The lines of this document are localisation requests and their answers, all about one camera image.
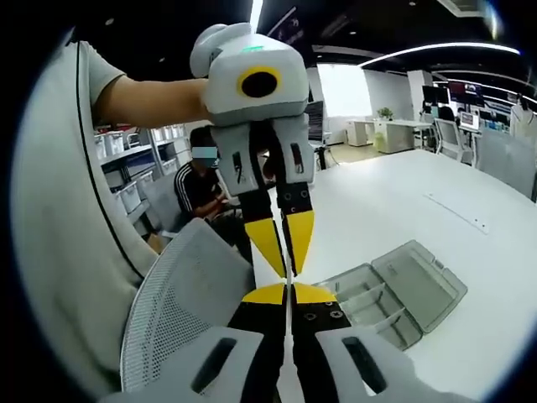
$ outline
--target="computer monitor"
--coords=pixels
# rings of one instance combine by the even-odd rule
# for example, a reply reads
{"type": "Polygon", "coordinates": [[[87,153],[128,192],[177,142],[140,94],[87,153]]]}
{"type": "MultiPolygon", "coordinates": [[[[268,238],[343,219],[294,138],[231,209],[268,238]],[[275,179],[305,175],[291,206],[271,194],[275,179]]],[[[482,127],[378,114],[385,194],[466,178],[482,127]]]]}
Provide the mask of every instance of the computer monitor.
{"type": "Polygon", "coordinates": [[[448,87],[453,102],[477,105],[479,107],[484,106],[481,86],[466,84],[459,81],[450,81],[448,87]]]}
{"type": "Polygon", "coordinates": [[[483,120],[493,120],[493,115],[490,112],[479,112],[479,117],[483,120]]]}
{"type": "Polygon", "coordinates": [[[461,112],[461,128],[478,130],[479,117],[473,113],[461,112]]]}
{"type": "Polygon", "coordinates": [[[438,105],[438,103],[449,103],[447,89],[438,86],[422,86],[423,98],[425,102],[438,105]]]}
{"type": "Polygon", "coordinates": [[[509,125],[509,118],[507,115],[503,115],[501,113],[496,113],[496,118],[494,119],[496,122],[503,123],[504,125],[509,125]]]}

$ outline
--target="white table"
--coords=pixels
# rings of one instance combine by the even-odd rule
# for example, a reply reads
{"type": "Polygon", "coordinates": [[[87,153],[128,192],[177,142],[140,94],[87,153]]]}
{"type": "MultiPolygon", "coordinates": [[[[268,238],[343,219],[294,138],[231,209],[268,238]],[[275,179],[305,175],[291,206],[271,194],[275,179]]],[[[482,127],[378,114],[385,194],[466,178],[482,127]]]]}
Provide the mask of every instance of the white table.
{"type": "MultiPolygon", "coordinates": [[[[406,353],[429,385],[484,399],[515,364],[537,318],[535,204],[481,171],[421,150],[318,172],[310,194],[315,228],[297,280],[326,280],[416,239],[468,293],[406,353]]],[[[257,286],[279,281],[253,252],[257,286]]],[[[280,379],[280,391],[283,385],[280,379]]]]}

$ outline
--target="office chair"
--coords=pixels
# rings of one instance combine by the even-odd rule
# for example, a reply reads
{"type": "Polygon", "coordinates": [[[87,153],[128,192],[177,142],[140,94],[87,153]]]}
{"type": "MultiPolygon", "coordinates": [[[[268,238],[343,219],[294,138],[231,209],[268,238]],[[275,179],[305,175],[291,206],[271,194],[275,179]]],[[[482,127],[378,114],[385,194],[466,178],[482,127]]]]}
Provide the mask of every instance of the office chair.
{"type": "Polygon", "coordinates": [[[535,202],[535,146],[529,141],[485,129],[479,140],[476,168],[535,202]]]}
{"type": "Polygon", "coordinates": [[[149,209],[147,216],[159,235],[173,238],[185,226],[174,188],[175,175],[166,175],[144,186],[149,209]]]}
{"type": "Polygon", "coordinates": [[[122,389],[139,390],[158,379],[172,353],[211,327],[225,327],[254,289],[252,266],[203,220],[190,221],[134,298],[123,335],[122,389]]]}
{"type": "Polygon", "coordinates": [[[455,122],[435,119],[435,125],[441,137],[440,147],[436,153],[443,154],[464,164],[471,164],[473,159],[472,149],[464,144],[455,122]]]}

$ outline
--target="mesh chair back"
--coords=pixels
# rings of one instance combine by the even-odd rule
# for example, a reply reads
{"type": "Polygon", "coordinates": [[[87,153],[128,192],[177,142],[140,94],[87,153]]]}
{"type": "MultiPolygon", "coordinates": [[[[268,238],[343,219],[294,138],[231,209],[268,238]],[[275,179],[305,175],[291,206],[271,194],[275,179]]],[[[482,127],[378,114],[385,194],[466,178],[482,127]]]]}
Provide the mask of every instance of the mesh chair back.
{"type": "Polygon", "coordinates": [[[252,266],[199,218],[169,243],[129,313],[121,355],[124,391],[160,376],[161,364],[213,326],[226,326],[255,288],[252,266]]]}
{"type": "Polygon", "coordinates": [[[442,141],[452,144],[455,146],[459,146],[459,140],[457,136],[457,128],[455,125],[455,122],[450,122],[447,120],[442,119],[435,119],[436,127],[438,128],[438,131],[440,132],[440,136],[442,137],[442,141]]]}

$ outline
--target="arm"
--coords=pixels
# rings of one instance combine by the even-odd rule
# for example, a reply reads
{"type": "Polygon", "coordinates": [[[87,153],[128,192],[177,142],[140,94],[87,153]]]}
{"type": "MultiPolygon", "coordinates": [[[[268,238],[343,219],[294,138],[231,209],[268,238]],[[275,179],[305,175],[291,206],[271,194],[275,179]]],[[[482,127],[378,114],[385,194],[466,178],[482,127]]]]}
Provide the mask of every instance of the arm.
{"type": "Polygon", "coordinates": [[[201,99],[205,87],[205,79],[159,82],[121,76],[101,92],[95,111],[106,122],[144,128],[204,120],[209,118],[201,99]]]}
{"type": "Polygon", "coordinates": [[[196,207],[193,211],[194,215],[196,217],[204,218],[209,216],[208,218],[214,218],[216,214],[220,212],[222,209],[222,200],[220,198],[217,198],[213,201],[209,201],[205,206],[196,207]]]}

